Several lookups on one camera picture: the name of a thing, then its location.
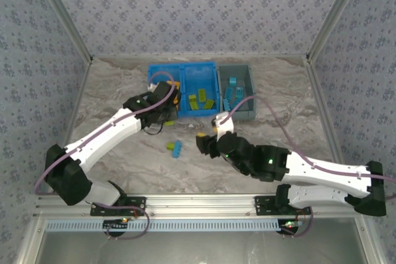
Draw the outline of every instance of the metal bracket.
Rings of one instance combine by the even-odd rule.
[[[280,207],[275,204],[275,196],[255,196],[254,207],[257,216],[274,216],[274,215],[290,215],[296,216],[304,213],[310,215],[309,207],[299,209],[291,207],[290,205],[282,205]]]
[[[122,205],[117,205],[122,207],[140,207],[143,210],[146,209],[146,197],[125,197]],[[112,210],[109,208],[99,207],[96,204],[92,204],[91,206],[91,216],[122,216],[122,217],[130,217],[130,216],[143,216],[144,214],[141,211],[135,211],[131,209],[125,210]]]

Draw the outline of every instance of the blue bin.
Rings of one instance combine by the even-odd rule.
[[[181,100],[179,105],[179,117],[205,117],[219,113],[220,110],[220,91],[218,87],[217,70],[214,62],[189,62],[179,64],[154,64],[148,67],[147,77],[158,72],[169,72],[173,79],[179,81]],[[167,81],[165,75],[155,77],[153,83]],[[199,110],[193,111],[190,107],[188,96],[196,95],[198,99],[198,89],[205,89],[206,99],[211,99],[215,103],[211,109],[203,109],[205,103],[197,100]]]
[[[205,117],[217,114],[220,110],[220,92],[218,89],[216,64],[214,62],[190,62],[184,64],[183,92],[187,117]],[[199,110],[193,111],[189,104],[188,96],[196,95],[198,89],[205,89],[206,100],[211,99],[215,103],[211,109],[203,109],[205,103],[197,100]]]

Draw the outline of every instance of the gray bin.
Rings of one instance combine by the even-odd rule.
[[[243,98],[255,95],[252,72],[249,64],[217,65],[217,80],[220,89],[220,111],[224,111],[223,98],[225,90],[230,87],[230,77],[236,77],[236,85],[233,87],[233,99],[235,100],[235,88],[243,87]],[[256,118],[256,99],[248,100],[234,113],[234,120],[254,120]]]

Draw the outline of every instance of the white cable tray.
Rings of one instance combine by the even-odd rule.
[[[103,232],[102,219],[49,219],[47,232]],[[146,221],[127,223],[122,231],[144,230]],[[151,219],[149,232],[279,231],[277,219]]]

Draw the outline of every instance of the plastic bin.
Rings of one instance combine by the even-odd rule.
[[[148,67],[148,72],[147,72],[147,83],[149,82],[150,77],[154,73],[156,73],[158,71],[169,72],[170,75],[172,75],[172,77],[173,77],[173,79],[175,81],[180,82],[180,84],[181,84],[180,85],[180,92],[182,93],[181,96],[183,97],[183,91],[182,91],[182,89],[183,89],[183,82],[182,82],[182,80],[183,80],[182,79],[182,77],[183,77],[183,73],[182,73],[183,69],[184,69],[184,67],[183,67],[182,64],[154,64],[154,65],[150,65]],[[166,75],[161,74],[161,75],[156,76],[153,79],[153,83],[159,83],[159,82],[162,82],[162,81],[166,82],[166,81],[169,81],[169,80],[170,80],[169,77],[167,77]],[[183,108],[184,108],[183,104],[185,104],[185,103],[183,103],[182,99],[180,99],[179,109],[178,109],[179,117],[183,113]]]
[[[230,87],[230,77],[236,77],[236,85],[232,87],[243,87],[243,98],[255,95],[253,78],[249,64],[238,65],[218,65],[217,79],[220,86],[220,111],[224,111],[223,97],[227,87]],[[235,101],[235,90],[233,92],[230,105]],[[234,120],[253,120],[256,118],[256,99],[248,100],[234,113]]]
[[[220,91],[218,87],[216,64],[214,62],[191,62],[184,64],[184,87],[185,93],[183,106],[186,107],[187,117],[204,117],[219,113],[220,111]],[[193,111],[188,101],[189,95],[196,95],[198,89],[205,89],[206,100],[213,100],[211,109],[203,109],[205,102],[199,102],[199,110]]]
[[[220,90],[218,86],[217,69],[214,62],[189,62],[179,64],[154,64],[148,67],[147,80],[158,71],[169,72],[174,80],[180,82],[181,99],[179,117],[204,117],[212,116],[220,112]],[[155,77],[153,83],[167,81],[165,75]],[[199,110],[193,111],[189,104],[189,95],[196,95],[198,89],[205,89],[206,100],[214,100],[211,109],[203,109],[205,102],[197,100]]]

